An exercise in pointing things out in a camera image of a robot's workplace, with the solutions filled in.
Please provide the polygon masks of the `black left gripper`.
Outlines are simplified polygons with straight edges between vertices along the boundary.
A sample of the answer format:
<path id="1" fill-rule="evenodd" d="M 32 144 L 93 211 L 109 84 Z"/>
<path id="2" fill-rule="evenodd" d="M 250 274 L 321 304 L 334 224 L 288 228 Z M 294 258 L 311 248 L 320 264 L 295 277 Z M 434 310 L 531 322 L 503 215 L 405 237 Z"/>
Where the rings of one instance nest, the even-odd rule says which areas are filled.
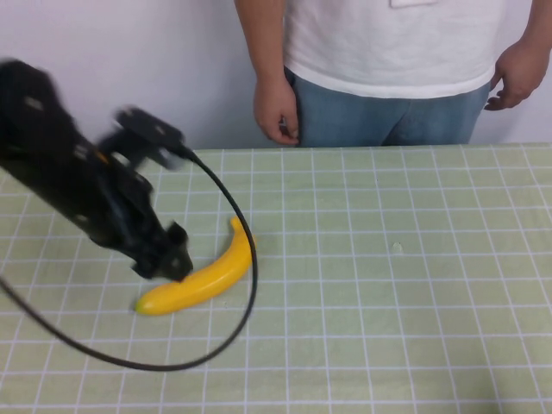
<path id="1" fill-rule="evenodd" d="M 176 222 L 163 227 L 151 204 L 153 187 L 146 179 L 125 166 L 110 166 L 94 184 L 103 228 L 90 234 L 92 241 L 133 260 L 133 271 L 144 279 L 180 283 L 193 271 L 186 230 Z"/>

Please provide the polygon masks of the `person's right hand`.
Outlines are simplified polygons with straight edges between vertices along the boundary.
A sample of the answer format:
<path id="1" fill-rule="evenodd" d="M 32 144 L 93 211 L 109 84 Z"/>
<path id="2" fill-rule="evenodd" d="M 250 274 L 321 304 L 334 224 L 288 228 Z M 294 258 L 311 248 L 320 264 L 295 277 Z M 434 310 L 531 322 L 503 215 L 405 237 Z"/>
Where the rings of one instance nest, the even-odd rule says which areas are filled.
<path id="1" fill-rule="evenodd" d="M 257 81 L 254 119 L 269 140 L 284 146 L 299 144 L 296 97 L 284 76 Z"/>

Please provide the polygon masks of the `person's left hand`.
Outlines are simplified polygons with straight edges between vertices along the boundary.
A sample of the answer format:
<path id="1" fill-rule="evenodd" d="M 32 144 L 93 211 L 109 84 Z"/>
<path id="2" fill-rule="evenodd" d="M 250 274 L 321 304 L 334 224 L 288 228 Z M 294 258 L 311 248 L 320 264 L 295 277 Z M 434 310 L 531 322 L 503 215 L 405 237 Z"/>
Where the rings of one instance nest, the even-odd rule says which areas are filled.
<path id="1" fill-rule="evenodd" d="M 491 90 L 499 82 L 502 89 L 489 97 L 488 111 L 508 110 L 518 106 L 542 83 L 549 67 L 550 48 L 520 40 L 498 58 L 491 81 Z"/>

